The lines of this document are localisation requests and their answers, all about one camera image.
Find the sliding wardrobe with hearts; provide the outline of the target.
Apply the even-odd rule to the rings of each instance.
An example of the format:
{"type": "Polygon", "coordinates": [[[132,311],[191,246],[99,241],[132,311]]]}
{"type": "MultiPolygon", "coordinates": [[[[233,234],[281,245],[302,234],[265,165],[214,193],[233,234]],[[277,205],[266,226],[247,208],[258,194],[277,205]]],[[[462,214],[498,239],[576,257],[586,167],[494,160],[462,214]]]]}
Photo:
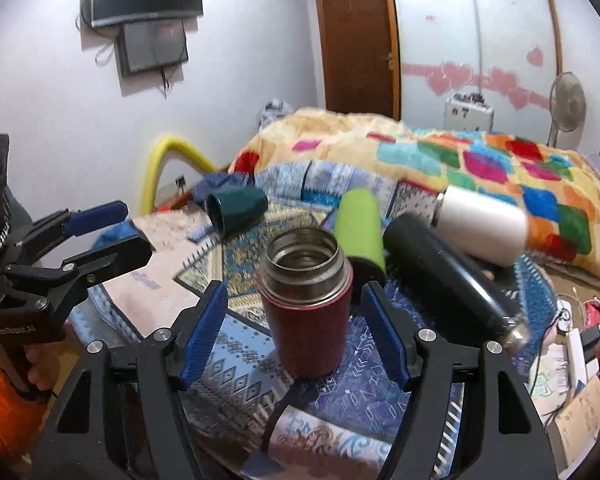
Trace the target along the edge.
{"type": "Polygon", "coordinates": [[[545,142],[558,74],[550,0],[394,0],[401,119],[440,128],[453,96],[479,93],[498,132],[545,142]]]}

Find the blue patterned cloth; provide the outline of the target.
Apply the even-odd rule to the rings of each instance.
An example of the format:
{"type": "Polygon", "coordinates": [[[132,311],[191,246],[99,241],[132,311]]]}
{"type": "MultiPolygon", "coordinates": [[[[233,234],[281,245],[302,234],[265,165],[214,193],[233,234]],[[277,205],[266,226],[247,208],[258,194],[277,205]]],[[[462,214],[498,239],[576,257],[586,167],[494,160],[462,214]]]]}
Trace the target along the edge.
{"type": "Polygon", "coordinates": [[[332,372],[358,309],[386,374],[410,394],[380,478],[554,477],[547,437],[510,360],[528,340],[526,315],[432,226],[404,214],[387,229],[343,220],[332,231],[290,229],[268,237],[258,263],[268,332],[286,372],[332,372]],[[362,240],[390,252],[438,330],[392,305],[384,274],[358,254],[362,240]]]}

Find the standing electric fan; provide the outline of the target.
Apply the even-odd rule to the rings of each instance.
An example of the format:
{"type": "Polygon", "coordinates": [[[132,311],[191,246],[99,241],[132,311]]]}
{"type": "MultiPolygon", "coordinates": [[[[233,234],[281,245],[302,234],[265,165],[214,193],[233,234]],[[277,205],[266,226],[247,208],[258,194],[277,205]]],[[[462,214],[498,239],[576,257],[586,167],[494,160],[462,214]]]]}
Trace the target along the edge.
{"type": "Polygon", "coordinates": [[[586,117],[585,93],[579,78],[573,72],[556,76],[550,88],[550,134],[547,145],[556,148],[558,136],[570,133],[584,125],[586,117]]]}

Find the colourful patchwork blanket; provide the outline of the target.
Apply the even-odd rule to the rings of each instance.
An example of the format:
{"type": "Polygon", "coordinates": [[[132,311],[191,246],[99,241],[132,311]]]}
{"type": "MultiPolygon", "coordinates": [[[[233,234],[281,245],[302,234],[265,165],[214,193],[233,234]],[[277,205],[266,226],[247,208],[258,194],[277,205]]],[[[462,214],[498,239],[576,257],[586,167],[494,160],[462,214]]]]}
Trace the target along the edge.
{"type": "Polygon", "coordinates": [[[600,178],[574,151],[306,107],[257,133],[230,170],[258,174],[297,160],[342,162],[434,194],[455,185],[519,206],[530,216],[533,250],[600,278],[600,178]]]}

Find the brown wooden door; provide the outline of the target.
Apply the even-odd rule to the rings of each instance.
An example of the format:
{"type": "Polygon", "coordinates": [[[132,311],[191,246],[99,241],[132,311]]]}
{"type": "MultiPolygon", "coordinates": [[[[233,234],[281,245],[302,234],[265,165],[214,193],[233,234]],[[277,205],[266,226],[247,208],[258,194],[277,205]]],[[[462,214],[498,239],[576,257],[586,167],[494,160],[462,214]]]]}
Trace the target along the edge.
{"type": "Polygon", "coordinates": [[[316,0],[326,108],[400,118],[394,0],[316,0]]]}

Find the lime green cup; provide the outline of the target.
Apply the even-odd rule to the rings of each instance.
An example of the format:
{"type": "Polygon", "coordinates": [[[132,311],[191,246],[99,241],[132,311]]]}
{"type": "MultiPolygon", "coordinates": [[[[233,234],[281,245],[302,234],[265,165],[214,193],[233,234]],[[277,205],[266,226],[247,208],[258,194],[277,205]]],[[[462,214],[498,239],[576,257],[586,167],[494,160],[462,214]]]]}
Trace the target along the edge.
{"type": "Polygon", "coordinates": [[[360,292],[369,281],[385,285],[386,262],[378,201],[367,188],[341,197],[332,234],[353,269],[353,287],[360,292]]]}

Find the white bedside appliance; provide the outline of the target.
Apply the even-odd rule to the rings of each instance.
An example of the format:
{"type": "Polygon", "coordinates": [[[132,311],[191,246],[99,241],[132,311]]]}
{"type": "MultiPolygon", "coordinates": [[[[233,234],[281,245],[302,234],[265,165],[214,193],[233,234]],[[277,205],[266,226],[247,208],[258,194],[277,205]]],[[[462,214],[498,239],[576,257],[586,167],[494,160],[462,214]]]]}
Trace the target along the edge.
{"type": "Polygon", "coordinates": [[[457,93],[444,104],[444,130],[489,132],[493,122],[494,110],[479,93],[457,93]]]}

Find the red steel thermos cup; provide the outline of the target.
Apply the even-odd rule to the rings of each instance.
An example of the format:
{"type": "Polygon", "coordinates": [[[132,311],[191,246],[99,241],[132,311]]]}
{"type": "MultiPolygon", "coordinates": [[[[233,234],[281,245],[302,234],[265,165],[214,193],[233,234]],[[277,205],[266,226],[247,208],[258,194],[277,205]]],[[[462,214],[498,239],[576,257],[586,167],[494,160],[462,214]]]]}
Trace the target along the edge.
{"type": "Polygon", "coordinates": [[[296,379],[326,376],[342,360],[353,270],[336,238],[307,226],[280,233],[260,258],[257,284],[280,364],[296,379]]]}

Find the black thermos bottle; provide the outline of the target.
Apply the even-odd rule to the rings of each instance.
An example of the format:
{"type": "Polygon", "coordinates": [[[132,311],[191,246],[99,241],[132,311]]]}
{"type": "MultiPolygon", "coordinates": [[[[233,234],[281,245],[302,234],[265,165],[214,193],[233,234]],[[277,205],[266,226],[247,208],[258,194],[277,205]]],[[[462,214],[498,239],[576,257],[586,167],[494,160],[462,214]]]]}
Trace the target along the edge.
{"type": "Polygon", "coordinates": [[[478,347],[492,340],[510,353],[528,344],[522,307],[422,218],[401,214],[382,240],[394,277],[448,341],[478,347]]]}

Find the yellow foam tube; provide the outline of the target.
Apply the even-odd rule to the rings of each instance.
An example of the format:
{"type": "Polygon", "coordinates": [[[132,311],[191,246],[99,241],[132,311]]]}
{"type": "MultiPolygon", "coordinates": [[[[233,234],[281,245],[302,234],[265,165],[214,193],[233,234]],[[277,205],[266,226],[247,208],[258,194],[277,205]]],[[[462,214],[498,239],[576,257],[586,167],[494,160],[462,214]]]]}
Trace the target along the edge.
{"type": "Polygon", "coordinates": [[[200,174],[219,170],[198,148],[181,136],[168,134],[154,144],[148,156],[142,192],[140,192],[140,214],[150,214],[154,210],[158,184],[164,168],[170,160],[179,159],[200,174]]]}

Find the white thermos bottle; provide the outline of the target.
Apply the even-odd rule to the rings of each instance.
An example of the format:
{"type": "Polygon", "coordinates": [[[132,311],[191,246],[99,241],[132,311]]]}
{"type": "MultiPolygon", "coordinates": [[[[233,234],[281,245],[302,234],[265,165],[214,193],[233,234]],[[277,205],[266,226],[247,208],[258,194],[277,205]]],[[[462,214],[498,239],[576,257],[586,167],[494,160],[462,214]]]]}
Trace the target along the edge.
{"type": "Polygon", "coordinates": [[[432,226],[466,254],[506,268],[526,250],[529,220],[518,206],[450,185],[437,196],[432,226]]]}

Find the grey clothes pile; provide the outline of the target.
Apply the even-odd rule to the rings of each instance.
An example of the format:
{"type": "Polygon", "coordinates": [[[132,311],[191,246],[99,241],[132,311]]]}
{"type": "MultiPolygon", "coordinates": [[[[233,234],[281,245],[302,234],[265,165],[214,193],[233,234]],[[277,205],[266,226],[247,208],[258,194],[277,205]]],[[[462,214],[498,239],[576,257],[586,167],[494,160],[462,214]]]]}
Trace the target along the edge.
{"type": "Polygon", "coordinates": [[[272,99],[262,108],[259,116],[259,129],[263,130],[272,122],[282,119],[294,112],[294,108],[286,101],[272,99]]]}

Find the dark green cup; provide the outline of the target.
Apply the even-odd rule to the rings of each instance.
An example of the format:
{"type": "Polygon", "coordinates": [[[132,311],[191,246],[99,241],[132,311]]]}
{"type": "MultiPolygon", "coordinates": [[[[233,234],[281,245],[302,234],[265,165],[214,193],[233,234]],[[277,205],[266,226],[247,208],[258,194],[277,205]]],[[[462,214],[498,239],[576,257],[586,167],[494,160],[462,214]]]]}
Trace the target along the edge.
{"type": "Polygon", "coordinates": [[[223,185],[208,195],[204,206],[219,236],[231,238],[264,216],[268,211],[268,198],[252,185],[223,185]]]}

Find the small wall monitor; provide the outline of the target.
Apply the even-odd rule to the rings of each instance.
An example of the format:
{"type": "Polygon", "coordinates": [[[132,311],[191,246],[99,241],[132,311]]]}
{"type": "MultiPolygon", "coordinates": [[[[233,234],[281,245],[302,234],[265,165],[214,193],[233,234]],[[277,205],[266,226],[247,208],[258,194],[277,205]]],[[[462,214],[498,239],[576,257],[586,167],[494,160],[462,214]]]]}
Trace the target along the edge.
{"type": "Polygon", "coordinates": [[[184,23],[162,20],[124,24],[117,52],[123,77],[183,64],[188,61],[184,23]]]}

